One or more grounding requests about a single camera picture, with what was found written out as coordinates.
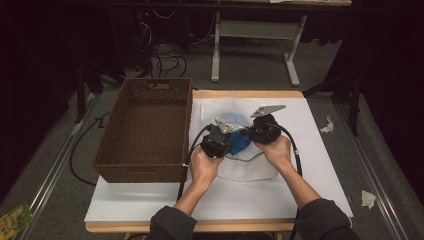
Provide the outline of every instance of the person's left hand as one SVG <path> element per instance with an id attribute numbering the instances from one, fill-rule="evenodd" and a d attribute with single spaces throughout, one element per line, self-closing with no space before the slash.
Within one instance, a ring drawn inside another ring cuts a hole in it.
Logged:
<path id="1" fill-rule="evenodd" d="M 197 147 L 190 158 L 193 182 L 209 186 L 218 174 L 219 164 L 224 158 L 210 158 L 201 147 Z"/>

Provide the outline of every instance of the white desk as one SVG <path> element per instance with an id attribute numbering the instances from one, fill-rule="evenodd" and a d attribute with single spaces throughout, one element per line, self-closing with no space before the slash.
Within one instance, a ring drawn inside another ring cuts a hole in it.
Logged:
<path id="1" fill-rule="evenodd" d="M 299 92 L 279 91 L 194 91 L 190 139 L 203 127 L 200 104 L 215 97 L 255 97 L 267 104 L 285 104 L 273 113 L 277 122 L 293 136 L 306 181 L 322 197 L 332 199 L 353 217 L 330 158 L 315 125 L 306 99 Z M 112 183 L 99 178 L 87 212 L 91 232 L 148 232 L 150 218 L 164 205 L 173 206 L 178 183 Z M 283 181 L 275 178 L 235 182 L 217 178 L 197 205 L 195 231 L 285 231 L 291 230 L 296 204 Z"/>

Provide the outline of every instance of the person's right hand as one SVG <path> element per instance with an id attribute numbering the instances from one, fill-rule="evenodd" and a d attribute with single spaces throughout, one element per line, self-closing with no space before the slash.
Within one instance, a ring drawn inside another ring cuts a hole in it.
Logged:
<path id="1" fill-rule="evenodd" d="M 291 141 L 287 137 L 280 135 L 270 144 L 255 142 L 255 145 L 264 152 L 268 162 L 278 170 L 293 167 L 290 160 Z"/>

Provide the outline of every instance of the yellow object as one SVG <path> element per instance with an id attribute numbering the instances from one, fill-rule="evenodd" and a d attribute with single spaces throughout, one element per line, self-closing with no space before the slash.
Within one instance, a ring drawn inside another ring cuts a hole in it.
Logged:
<path id="1" fill-rule="evenodd" d="M 22 203 L 0 218 L 0 240 L 7 240 L 28 226 L 34 217 L 28 204 Z"/>

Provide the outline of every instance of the metal rail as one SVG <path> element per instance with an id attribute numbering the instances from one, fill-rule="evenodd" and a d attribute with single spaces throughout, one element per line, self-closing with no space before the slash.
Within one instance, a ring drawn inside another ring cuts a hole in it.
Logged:
<path id="1" fill-rule="evenodd" d="M 351 138 L 352 143 L 359 155 L 362 170 L 366 175 L 366 179 L 368 181 L 371 191 L 377 197 L 378 207 L 380 208 L 381 214 L 383 215 L 383 218 L 386 221 L 387 226 L 389 227 L 393 239 L 408 240 L 409 238 L 406 235 L 405 230 L 403 229 L 402 224 L 399 221 L 399 218 L 397 217 L 397 214 L 393 208 L 393 204 L 389 196 L 384 191 L 384 188 L 381 185 L 380 180 L 378 179 L 377 174 L 375 173 L 371 165 L 371 161 L 368 159 L 365 150 L 362 147 L 361 141 L 353 134 L 349 127 L 348 117 L 345 112 L 345 109 L 340 104 L 336 104 L 335 109 L 339 116 L 343 119 L 342 123 L 344 125 L 344 128 L 348 132 L 349 137 Z"/>
<path id="2" fill-rule="evenodd" d="M 94 105 L 97 103 L 98 99 L 99 99 L 99 94 L 93 94 L 93 93 L 91 93 L 89 97 L 87 98 L 87 103 L 89 104 L 89 107 L 88 107 L 88 110 L 86 111 L 86 114 L 83 116 L 81 121 L 79 123 L 76 123 L 75 126 L 73 127 L 62 149 L 60 150 L 55 162 L 53 163 L 53 166 L 50 169 L 50 172 L 47 174 L 46 179 L 44 180 L 43 184 L 38 190 L 37 195 L 35 196 L 34 200 L 32 201 L 30 205 L 31 212 L 34 215 L 34 221 L 25 230 L 23 230 L 21 233 L 13 237 L 12 238 L 13 240 L 29 239 L 32 230 L 36 226 L 38 218 L 43 212 L 43 209 L 46 206 L 47 201 L 49 200 L 50 195 L 52 194 L 54 187 L 56 186 L 56 183 L 58 182 L 60 175 L 62 174 L 64 167 L 66 166 L 66 162 L 67 162 L 66 160 L 68 159 L 68 155 L 75 144 L 75 141 L 78 137 L 78 133 L 81 130 L 85 120 L 87 119 L 87 116 L 93 109 Z"/>

